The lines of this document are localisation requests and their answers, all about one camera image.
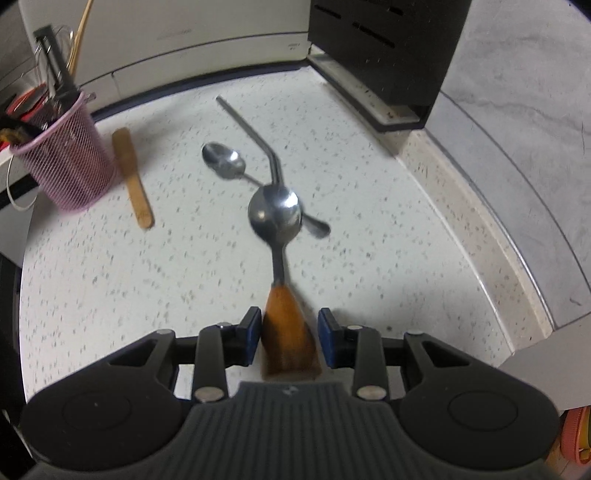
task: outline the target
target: pink mesh cup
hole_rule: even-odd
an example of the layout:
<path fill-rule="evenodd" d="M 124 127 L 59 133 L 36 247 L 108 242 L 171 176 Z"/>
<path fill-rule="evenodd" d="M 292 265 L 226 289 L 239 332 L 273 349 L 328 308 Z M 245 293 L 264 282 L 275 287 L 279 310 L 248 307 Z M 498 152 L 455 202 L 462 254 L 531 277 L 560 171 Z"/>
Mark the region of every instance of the pink mesh cup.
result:
<path fill-rule="evenodd" d="M 30 122 L 45 123 L 49 108 L 41 108 Z M 11 152 L 57 207 L 68 212 L 97 201 L 116 175 L 115 164 L 86 109 L 84 94 L 41 135 L 11 147 Z"/>

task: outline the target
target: countertop edge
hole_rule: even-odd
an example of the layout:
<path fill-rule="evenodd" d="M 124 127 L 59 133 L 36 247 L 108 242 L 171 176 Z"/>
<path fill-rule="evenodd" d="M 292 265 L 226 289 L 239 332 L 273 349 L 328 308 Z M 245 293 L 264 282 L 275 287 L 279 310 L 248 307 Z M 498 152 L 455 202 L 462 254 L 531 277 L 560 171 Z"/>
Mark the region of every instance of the countertop edge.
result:
<path fill-rule="evenodd" d="M 547 338 L 553 323 L 519 252 L 489 207 L 425 131 L 380 135 L 409 169 L 473 266 L 511 351 Z"/>

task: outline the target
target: spoon handle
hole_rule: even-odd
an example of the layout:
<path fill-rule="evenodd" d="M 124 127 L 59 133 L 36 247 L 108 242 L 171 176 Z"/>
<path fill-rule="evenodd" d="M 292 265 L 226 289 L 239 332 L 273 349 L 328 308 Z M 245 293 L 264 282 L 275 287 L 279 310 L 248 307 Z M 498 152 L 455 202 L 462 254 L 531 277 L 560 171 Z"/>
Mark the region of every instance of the spoon handle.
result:
<path fill-rule="evenodd" d="M 273 259 L 273 286 L 285 284 L 285 268 L 283 265 L 283 249 L 271 248 Z"/>
<path fill-rule="evenodd" d="M 263 138 L 258 133 L 256 133 L 256 130 L 251 127 L 250 124 L 243 119 L 242 115 L 235 111 L 227 101 L 225 101 L 220 95 L 216 97 L 216 100 L 222 106 L 222 108 L 236 121 L 236 123 L 242 127 L 246 134 L 255 141 L 255 143 L 261 148 L 265 155 L 267 155 L 269 158 L 269 165 L 271 166 L 272 183 L 283 184 L 281 168 L 279 166 L 279 157 L 277 157 L 275 151 L 267 142 L 263 140 Z"/>
<path fill-rule="evenodd" d="M 242 178 L 257 187 L 262 187 L 262 183 L 251 177 L 249 174 L 243 173 Z M 301 213 L 301 223 L 313 237 L 325 238 L 330 235 L 330 225 L 328 223 L 318 220 L 316 217 L 312 217 L 312 215 L 308 215 L 306 212 Z"/>
<path fill-rule="evenodd" d="M 324 238 L 330 235 L 330 225 L 322 220 L 318 220 L 306 212 L 301 213 L 301 223 L 316 238 Z"/>

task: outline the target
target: countertop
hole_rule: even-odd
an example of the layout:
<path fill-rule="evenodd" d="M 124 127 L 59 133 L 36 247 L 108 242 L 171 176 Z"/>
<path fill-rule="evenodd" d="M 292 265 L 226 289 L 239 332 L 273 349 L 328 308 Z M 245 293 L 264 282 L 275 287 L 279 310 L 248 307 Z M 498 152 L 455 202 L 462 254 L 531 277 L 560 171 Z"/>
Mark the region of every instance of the countertop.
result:
<path fill-rule="evenodd" d="M 287 248 L 311 325 L 319 308 L 330 307 L 345 325 L 391 337 L 422 330 L 494 366 L 509 357 L 470 262 L 422 188 L 305 68 L 200 87 L 98 123 L 107 142 L 115 129 L 130 128 L 155 226 L 138 227 L 123 184 L 75 215 L 40 197 L 21 287 L 28 397 L 155 329 L 196 335 L 237 323 L 251 305 L 264 307 L 271 254 L 246 217 L 254 188 L 217 178 L 200 150 L 208 141 L 236 148 L 246 172 L 262 181 L 268 163 L 216 95 L 276 149 L 286 183 L 332 226 L 324 240 L 302 230 Z M 229 369 L 230 391 L 258 372 L 257 365 Z M 186 373 L 180 396 L 188 392 Z"/>

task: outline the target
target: stainless steel spoon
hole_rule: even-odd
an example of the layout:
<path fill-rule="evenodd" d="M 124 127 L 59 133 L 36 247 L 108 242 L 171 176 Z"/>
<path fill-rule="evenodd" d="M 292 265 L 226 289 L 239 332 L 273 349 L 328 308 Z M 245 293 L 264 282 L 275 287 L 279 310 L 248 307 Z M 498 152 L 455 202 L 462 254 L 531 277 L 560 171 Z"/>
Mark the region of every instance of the stainless steel spoon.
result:
<path fill-rule="evenodd" d="M 232 105 L 225 101 L 220 95 L 216 97 L 216 101 L 234 119 L 234 121 L 242 127 L 246 134 L 254 140 L 261 150 L 265 152 L 265 155 L 269 158 L 269 167 L 271 168 L 271 183 L 283 183 L 279 157 L 275 153 L 275 150 L 273 150 L 271 146 L 265 142 L 263 137 L 256 133 L 256 130 L 252 125 L 244 120 L 242 115 L 234 110 Z"/>
<path fill-rule="evenodd" d="M 248 204 L 252 229 L 271 248 L 273 285 L 285 284 L 283 250 L 301 229 L 301 206 L 297 195 L 281 184 L 260 187 Z"/>
<path fill-rule="evenodd" d="M 226 180 L 245 179 L 262 187 L 262 183 L 245 173 L 246 162 L 240 154 L 225 145 L 216 142 L 206 143 L 201 154 L 206 165 L 217 175 Z M 316 238 L 324 238 L 330 234 L 330 225 L 318 220 L 302 211 L 302 223 L 304 227 Z"/>

